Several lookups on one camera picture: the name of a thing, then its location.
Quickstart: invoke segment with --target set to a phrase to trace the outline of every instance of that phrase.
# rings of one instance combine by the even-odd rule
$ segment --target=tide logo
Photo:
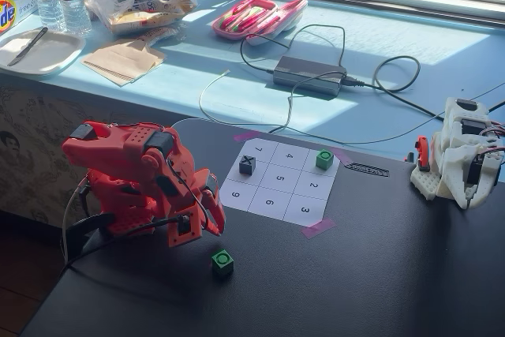
[[[0,33],[5,32],[16,19],[16,3],[14,0],[0,0]]]

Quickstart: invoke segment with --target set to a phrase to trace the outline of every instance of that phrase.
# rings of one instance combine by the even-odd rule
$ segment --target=grid square
[[[262,161],[269,163],[271,157],[274,155],[275,149],[278,143],[269,140],[262,140],[260,138],[253,138],[252,140],[247,140],[240,150],[240,157],[243,155],[249,155],[256,158],[256,162]]]
[[[305,165],[303,166],[303,171],[307,171],[309,173],[319,174],[319,175],[328,175],[330,177],[334,177],[337,174],[337,170],[339,169],[340,160],[336,155],[333,156],[333,164],[328,168],[328,170],[320,169],[316,166],[316,157],[319,154],[317,150],[311,150],[307,155],[307,159],[305,160]]]
[[[258,187],[249,207],[249,212],[282,220],[290,199],[290,193]]]
[[[278,144],[270,163],[301,170],[309,150],[300,146]]]
[[[302,171],[294,193],[304,197],[326,200],[330,196],[335,178]]]
[[[219,199],[227,207],[247,211],[258,188],[227,179],[219,189]]]
[[[293,193],[300,173],[299,170],[277,166],[271,163],[268,165],[267,171],[261,180],[260,187],[277,189],[285,193]]]
[[[236,182],[247,183],[248,185],[259,185],[261,179],[265,174],[265,171],[267,170],[268,163],[262,161],[256,161],[256,168],[254,169],[252,175],[241,174],[240,171],[238,170],[238,164],[240,163],[241,158],[242,155],[237,157],[226,179],[231,179],[232,181]]]
[[[288,205],[284,221],[311,227],[323,219],[327,201],[313,197],[293,195]]]

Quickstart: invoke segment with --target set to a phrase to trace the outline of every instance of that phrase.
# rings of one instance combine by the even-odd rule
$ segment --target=red robot arm
[[[169,246],[201,237],[202,228],[223,232],[226,218],[217,180],[209,169],[195,172],[193,157],[174,129],[85,122],[62,149],[71,163],[88,168],[101,212],[116,215],[108,227],[112,234],[124,234],[153,217],[180,215],[184,222],[168,226]]]

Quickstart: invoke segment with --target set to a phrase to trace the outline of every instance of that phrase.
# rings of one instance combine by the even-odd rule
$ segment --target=wooden floor
[[[0,337],[14,337],[49,294],[63,267],[60,249],[0,230]]]

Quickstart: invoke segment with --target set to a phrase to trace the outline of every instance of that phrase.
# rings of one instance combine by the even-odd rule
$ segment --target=green cube
[[[220,277],[226,276],[234,270],[234,259],[225,249],[219,250],[212,256],[212,270]]]
[[[328,150],[321,150],[316,157],[316,166],[323,170],[328,170],[333,164],[333,153]]]

